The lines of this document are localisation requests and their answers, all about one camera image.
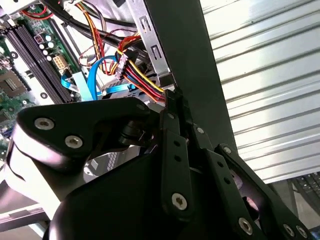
black cable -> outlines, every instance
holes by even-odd
[[[107,31],[107,25],[106,22],[104,21],[104,16],[102,15],[102,13],[98,10],[98,8],[92,4],[91,2],[88,1],[82,1],[82,5],[87,9],[91,10],[91,8],[89,6],[91,6],[96,13],[99,15],[98,19],[100,20],[101,23],[101,27],[103,31]]]
[[[68,29],[63,23],[62,23],[61,25],[62,25],[63,29],[65,30],[66,35],[67,35],[68,38],[70,39],[72,45],[74,46],[76,52],[77,52],[79,55],[81,55],[81,51],[80,51],[80,49],[79,49],[76,41],[75,41],[74,38],[72,37],[69,29]]]
[[[71,58],[71,61],[72,61],[73,65],[76,67],[76,70],[78,70],[80,72],[81,71],[81,66],[78,63],[77,56],[75,55],[75,53],[73,52],[72,48],[70,47],[70,45],[69,45],[68,41],[66,40],[64,34],[61,32],[58,24],[52,18],[47,19],[47,22],[49,23],[50,27],[52,28],[52,30],[54,31],[54,33],[56,34],[56,36],[58,37],[60,42],[63,44],[64,49],[66,50],[66,53],[68,54],[68,56]]]
[[[93,11],[88,11],[88,14],[93,18],[99,19],[99,17]],[[116,19],[110,19],[107,17],[103,17],[103,19],[106,23],[109,23],[109,24],[114,24],[114,25],[119,25],[119,26],[123,26],[123,27],[129,27],[129,28],[135,28],[135,29],[137,28],[136,24],[133,22],[120,21],[120,20],[116,20]]]
[[[79,32],[90,32],[90,27],[88,25],[83,24],[82,22],[74,19],[69,13],[67,13],[56,1],[51,1],[51,0],[41,0],[47,8],[58,18],[60,18],[63,22],[65,22],[67,25],[70,25],[71,27],[77,29]],[[97,29],[97,31],[100,34],[101,39],[104,39],[107,44],[109,42],[111,44],[118,44],[121,42],[124,38],[114,35],[114,34],[109,34],[108,32],[102,31]]]
[[[47,6],[47,8],[54,14],[56,15],[58,18],[60,18],[65,26],[69,25],[70,27],[76,29],[78,32],[80,32],[81,34],[83,34],[84,36],[91,38],[90,35],[90,27],[88,25],[83,24],[82,22],[79,22],[77,20],[75,20],[69,13],[67,13],[56,1],[51,1],[51,0],[41,0],[41,2],[43,2],[43,4],[45,4]],[[118,48],[119,43],[123,40],[123,37],[119,37],[116,36],[114,34],[109,34],[107,32],[98,31],[101,37],[101,40],[112,46],[115,48]],[[145,63],[148,63],[149,60],[149,56],[148,53],[146,53],[145,51],[137,48],[137,47],[132,47],[130,48],[130,50],[138,51],[139,54],[139,59]]]

red wire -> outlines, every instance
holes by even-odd
[[[155,97],[157,98],[163,98],[161,94],[154,91],[150,86],[148,86],[145,82],[143,82],[129,67],[127,67],[125,70],[127,70],[140,84],[142,84],[147,90],[149,90]]]
[[[123,75],[123,77],[131,84],[135,85],[138,89],[140,89],[142,92],[144,92],[145,94],[147,94],[153,101],[157,102],[157,99],[155,99],[149,92],[145,91],[141,86],[135,84],[134,82],[130,81],[129,78],[127,78],[125,75]]]
[[[31,19],[35,19],[35,20],[47,20],[47,19],[49,19],[49,18],[51,18],[54,14],[53,13],[51,13],[50,15],[48,15],[48,16],[45,16],[45,17],[35,17],[35,16],[32,16],[32,15],[30,15],[27,11],[25,11],[25,10],[22,10],[21,11],[24,15],[26,15],[27,17],[29,17],[29,18],[31,18]]]
[[[42,11],[42,12],[40,12],[40,13],[33,13],[33,12],[28,12],[28,11],[27,11],[27,13],[28,13],[28,14],[31,14],[31,15],[35,15],[35,16],[40,16],[40,15],[45,14],[45,13],[46,13],[46,11],[47,11],[47,6],[44,6],[43,11]]]

white ridged surface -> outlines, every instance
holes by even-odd
[[[271,183],[320,171],[320,0],[202,0],[240,156]]]

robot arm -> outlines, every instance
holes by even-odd
[[[6,181],[42,205],[49,239],[312,239],[236,150],[212,146],[179,90],[165,94],[160,114],[121,98],[18,115]],[[86,161],[130,145],[147,150],[84,184]]]

screw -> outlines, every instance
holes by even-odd
[[[51,130],[55,127],[55,123],[51,119],[45,117],[37,118],[34,121],[34,125],[37,129],[41,130]]]
[[[205,133],[205,131],[201,127],[197,127],[196,130],[201,134]]]
[[[175,119],[175,116],[172,113],[168,113],[169,118]]]
[[[173,205],[181,211],[185,210],[188,206],[187,200],[180,193],[172,194],[171,200]]]
[[[250,223],[243,217],[239,218],[238,221],[240,228],[248,235],[252,235],[254,229],[251,227]]]
[[[295,232],[291,229],[291,227],[289,227],[287,224],[283,224],[283,227],[291,237],[295,236]]]
[[[65,144],[72,149],[78,149],[83,145],[83,142],[78,136],[67,136],[64,140]]]
[[[138,109],[145,110],[145,107],[142,106],[141,104],[137,104],[136,106],[138,107]]]
[[[302,227],[297,225],[296,229],[302,235],[302,237],[304,237],[305,239],[308,238],[308,235],[307,235],[306,231]]]
[[[225,152],[226,152],[227,154],[230,154],[230,153],[231,153],[231,149],[228,148],[227,146],[225,146],[223,149],[225,150]]]

